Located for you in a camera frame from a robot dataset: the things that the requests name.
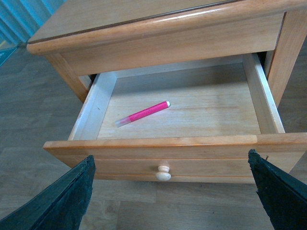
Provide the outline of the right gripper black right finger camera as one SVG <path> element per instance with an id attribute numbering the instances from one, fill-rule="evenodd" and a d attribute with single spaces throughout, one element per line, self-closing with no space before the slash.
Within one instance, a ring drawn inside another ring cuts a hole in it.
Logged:
<path id="1" fill-rule="evenodd" d="M 275 230 L 307 228 L 307 185 L 262 158 L 255 149 L 248 163 L 257 194 Z"/>

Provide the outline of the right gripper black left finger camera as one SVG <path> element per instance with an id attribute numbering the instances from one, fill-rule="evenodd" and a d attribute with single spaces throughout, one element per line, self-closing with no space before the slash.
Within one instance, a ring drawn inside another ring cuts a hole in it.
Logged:
<path id="1" fill-rule="evenodd" d="M 95 174 L 92 155 L 0 221 L 2 230 L 77 230 L 89 206 Z"/>

